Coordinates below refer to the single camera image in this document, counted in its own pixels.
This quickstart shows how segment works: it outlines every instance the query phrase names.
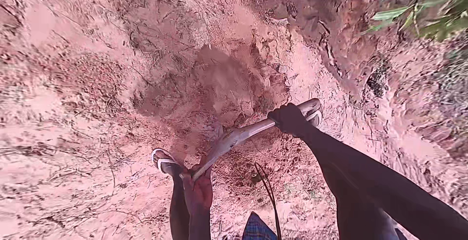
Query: sandal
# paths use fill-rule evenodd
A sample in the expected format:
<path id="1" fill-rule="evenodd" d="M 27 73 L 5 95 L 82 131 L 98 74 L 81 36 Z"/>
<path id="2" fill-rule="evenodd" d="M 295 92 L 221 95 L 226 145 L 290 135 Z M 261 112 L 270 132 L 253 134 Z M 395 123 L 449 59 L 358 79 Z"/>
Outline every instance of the sandal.
<path id="1" fill-rule="evenodd" d="M 174 160 L 174 158 L 172 158 L 171 154 L 167 150 L 162 149 L 162 148 L 155 148 L 153 150 L 153 152 L 151 153 L 151 161 L 153 162 L 153 164 L 155 163 L 155 160 L 156 160 L 155 158 L 157 158 L 156 153 L 158 151 L 161 151 L 162 153 L 164 153 L 165 155 L 170 157 L 170 159 L 163 159 L 163 158 L 158 159 L 158 161 L 156 163 L 156 165 L 158 167 L 158 170 L 161 171 L 162 174 L 169 175 L 167 172 L 162 171 L 161 163 L 174 163 L 174 164 L 177 164 L 177 165 L 179 165 L 179 164 Z"/>

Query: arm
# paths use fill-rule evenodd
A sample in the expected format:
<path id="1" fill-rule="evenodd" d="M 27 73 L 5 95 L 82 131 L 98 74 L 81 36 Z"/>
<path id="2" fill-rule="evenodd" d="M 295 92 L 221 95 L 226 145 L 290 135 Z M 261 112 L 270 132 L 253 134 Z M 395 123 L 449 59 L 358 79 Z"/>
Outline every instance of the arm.
<path id="1" fill-rule="evenodd" d="M 210 240 L 210 207 L 213 202 L 211 168 L 196 181 L 188 171 L 182 175 L 184 182 L 185 202 L 190 214 L 189 240 Z"/>
<path id="2" fill-rule="evenodd" d="M 468 239 L 468 221 L 454 209 L 394 170 L 314 128 L 295 105 L 279 110 L 269 118 L 284 124 L 279 125 L 283 132 L 301 138 L 321 165 L 340 173 L 414 236 Z"/>
<path id="3" fill-rule="evenodd" d="M 210 233 L 210 211 L 190 214 L 189 240 L 209 240 Z"/>

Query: dirt ground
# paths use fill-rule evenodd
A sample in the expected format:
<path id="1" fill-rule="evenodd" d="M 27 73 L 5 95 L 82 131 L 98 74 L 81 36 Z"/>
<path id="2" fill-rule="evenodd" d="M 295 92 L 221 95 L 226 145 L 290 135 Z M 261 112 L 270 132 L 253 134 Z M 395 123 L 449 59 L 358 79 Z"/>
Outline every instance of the dirt ground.
<path id="1" fill-rule="evenodd" d="M 0 0 L 2 238 L 171 239 L 152 148 L 191 166 L 219 127 L 310 98 L 322 131 L 468 217 L 466 82 L 446 80 L 468 34 L 362 34 L 408 1 Z M 278 129 L 214 165 L 213 239 L 240 239 L 251 211 L 274 228 L 254 162 L 285 239 L 338 239 L 317 161 Z"/>

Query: person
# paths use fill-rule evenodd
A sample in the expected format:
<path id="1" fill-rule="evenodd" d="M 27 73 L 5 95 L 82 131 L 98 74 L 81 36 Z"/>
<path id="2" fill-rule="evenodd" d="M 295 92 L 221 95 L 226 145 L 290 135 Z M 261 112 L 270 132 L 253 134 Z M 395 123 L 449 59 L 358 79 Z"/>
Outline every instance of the person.
<path id="1" fill-rule="evenodd" d="M 283 132 L 300 138 L 312 150 L 336 198 L 341 240 L 404 240 L 395 222 L 420 240 L 466 240 L 468 221 L 454 209 L 380 162 L 337 141 L 307 122 L 289 103 L 268 113 Z M 168 158 L 168 153 L 157 157 Z M 162 159 L 161 171 L 174 180 L 169 221 L 174 240 L 210 239 L 213 200 L 211 168 L 196 181 L 191 171 Z M 252 213 L 243 240 L 276 240 L 274 232 Z"/>

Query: checkered shorts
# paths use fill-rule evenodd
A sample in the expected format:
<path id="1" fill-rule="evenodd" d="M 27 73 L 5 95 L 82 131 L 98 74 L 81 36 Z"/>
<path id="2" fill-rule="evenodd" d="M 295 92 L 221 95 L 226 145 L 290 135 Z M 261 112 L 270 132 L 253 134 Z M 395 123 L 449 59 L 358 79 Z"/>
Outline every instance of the checkered shorts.
<path id="1" fill-rule="evenodd" d="M 242 240 L 277 240 L 275 233 L 260 219 L 258 214 L 250 213 L 245 225 Z"/>

